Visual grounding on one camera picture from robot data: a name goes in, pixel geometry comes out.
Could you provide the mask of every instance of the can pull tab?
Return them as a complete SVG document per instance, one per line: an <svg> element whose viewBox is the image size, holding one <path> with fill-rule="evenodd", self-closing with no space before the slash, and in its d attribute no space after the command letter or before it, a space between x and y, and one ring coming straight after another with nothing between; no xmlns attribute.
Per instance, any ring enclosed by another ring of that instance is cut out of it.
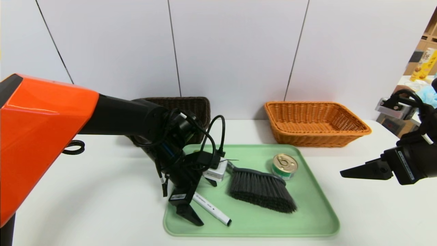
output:
<svg viewBox="0 0 437 246"><path fill-rule="evenodd" d="M286 159L282 158L281 156L278 156L277 160L279 161L279 164L281 166L288 166L290 164Z"/></svg>

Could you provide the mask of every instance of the brush handle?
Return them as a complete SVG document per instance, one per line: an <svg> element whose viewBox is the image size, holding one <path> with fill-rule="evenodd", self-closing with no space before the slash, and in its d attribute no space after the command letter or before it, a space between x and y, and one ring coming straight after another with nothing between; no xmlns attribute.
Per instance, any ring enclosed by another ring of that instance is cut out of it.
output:
<svg viewBox="0 0 437 246"><path fill-rule="evenodd" d="M260 172L257 170L253 170L253 169L247 169L247 168L238 168L236 167L234 164L232 164L230 161L228 161L228 170L231 170L232 172L248 172L248 173L252 173L255 175L260 175L260 176L265 176L265 177L269 177L269 178L274 178L277 179L279 182L281 182L284 186L286 186L285 181L273 174L270 173L265 173L265 172Z"/></svg>

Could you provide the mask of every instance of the wicker basket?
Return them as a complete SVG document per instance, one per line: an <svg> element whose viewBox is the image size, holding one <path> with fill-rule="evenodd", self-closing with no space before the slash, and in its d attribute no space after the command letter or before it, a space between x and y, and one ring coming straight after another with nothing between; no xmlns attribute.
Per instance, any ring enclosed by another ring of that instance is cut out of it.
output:
<svg viewBox="0 0 437 246"><path fill-rule="evenodd" d="M371 133L362 120L334 102L267 102L264 107L280 144L343 147Z"/></svg>
<svg viewBox="0 0 437 246"><path fill-rule="evenodd" d="M144 100L161 105L168 110L178 108L183 111L191 111L202 122L205 130L211 121L211 107L206 97L154 97L144 98ZM200 144L203 137L203 133L195 134L187 144Z"/></svg>

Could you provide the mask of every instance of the white table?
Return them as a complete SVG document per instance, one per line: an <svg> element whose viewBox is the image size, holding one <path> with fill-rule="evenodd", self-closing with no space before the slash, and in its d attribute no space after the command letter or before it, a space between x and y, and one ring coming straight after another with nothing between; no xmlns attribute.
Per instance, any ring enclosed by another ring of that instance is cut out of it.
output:
<svg viewBox="0 0 437 246"><path fill-rule="evenodd" d="M227 144L273 144L268 121L229 120ZM17 212L15 246L41 245L435 245L437 179L401 186L345 179L339 171L364 164L397 138L375 121L344 148L299 148L334 208L340 232L328 238L178 238L163 228L167 198L154 164L123 136L77 136L86 150L61 155ZM220 127L212 130L220 138Z"/></svg>

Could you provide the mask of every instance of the white label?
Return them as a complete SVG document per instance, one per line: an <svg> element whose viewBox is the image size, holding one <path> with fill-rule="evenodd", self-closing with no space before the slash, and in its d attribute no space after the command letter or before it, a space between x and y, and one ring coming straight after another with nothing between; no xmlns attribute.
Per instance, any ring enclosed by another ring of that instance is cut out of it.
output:
<svg viewBox="0 0 437 246"><path fill-rule="evenodd" d="M180 200L180 199L184 199L186 196L187 194L172 195L170 197L170 200Z"/></svg>
<svg viewBox="0 0 437 246"><path fill-rule="evenodd" d="M411 181L414 181L415 178L414 178L414 176L413 176L413 172L412 172L411 169L409 168L408 163L407 163L407 160L405 160L404 155L402 154L401 151L398 151L398 155L399 155L399 157L401 158L402 164L404 165L404 168L405 168L405 170L407 171L408 176L410 177Z"/></svg>

